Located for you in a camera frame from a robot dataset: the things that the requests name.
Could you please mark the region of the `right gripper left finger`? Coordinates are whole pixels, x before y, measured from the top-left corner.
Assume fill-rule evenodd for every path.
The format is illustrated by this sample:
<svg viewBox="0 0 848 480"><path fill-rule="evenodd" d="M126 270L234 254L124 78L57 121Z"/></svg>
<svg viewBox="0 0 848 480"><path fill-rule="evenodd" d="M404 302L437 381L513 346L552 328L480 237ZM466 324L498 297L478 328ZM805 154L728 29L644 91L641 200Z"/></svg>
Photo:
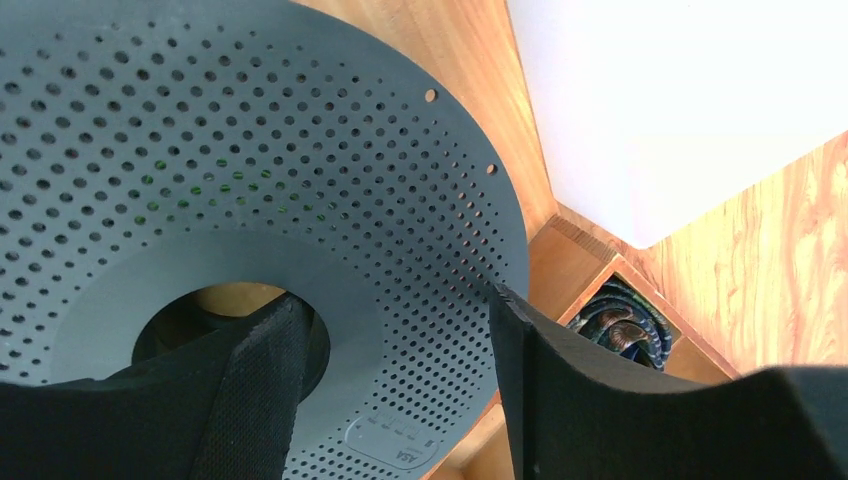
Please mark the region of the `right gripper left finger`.
<svg viewBox="0 0 848 480"><path fill-rule="evenodd" d="M284 295L102 379L1 387L5 479L279 479L313 311Z"/></svg>

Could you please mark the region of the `dark grey perforated spool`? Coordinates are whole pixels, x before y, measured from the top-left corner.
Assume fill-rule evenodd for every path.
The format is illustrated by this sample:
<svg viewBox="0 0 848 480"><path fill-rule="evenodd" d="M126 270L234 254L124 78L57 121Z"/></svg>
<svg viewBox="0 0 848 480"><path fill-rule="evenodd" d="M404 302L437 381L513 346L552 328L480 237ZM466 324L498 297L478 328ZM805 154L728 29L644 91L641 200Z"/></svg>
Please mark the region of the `dark grey perforated spool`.
<svg viewBox="0 0 848 480"><path fill-rule="evenodd" d="M289 1L1 5L1 379L129 366L201 288L312 306L328 365L288 479L418 479L497 387L489 288L528 288L521 208L433 77Z"/></svg>

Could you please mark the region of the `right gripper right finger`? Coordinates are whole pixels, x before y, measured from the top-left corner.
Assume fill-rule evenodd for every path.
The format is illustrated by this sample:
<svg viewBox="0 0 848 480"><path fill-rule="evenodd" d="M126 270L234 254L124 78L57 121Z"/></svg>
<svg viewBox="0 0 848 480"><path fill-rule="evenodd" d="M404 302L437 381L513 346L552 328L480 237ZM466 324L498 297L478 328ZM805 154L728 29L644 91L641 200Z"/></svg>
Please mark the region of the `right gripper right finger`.
<svg viewBox="0 0 848 480"><path fill-rule="evenodd" d="M770 367L708 386L605 350L505 285L489 304L518 479L847 475L843 367Z"/></svg>

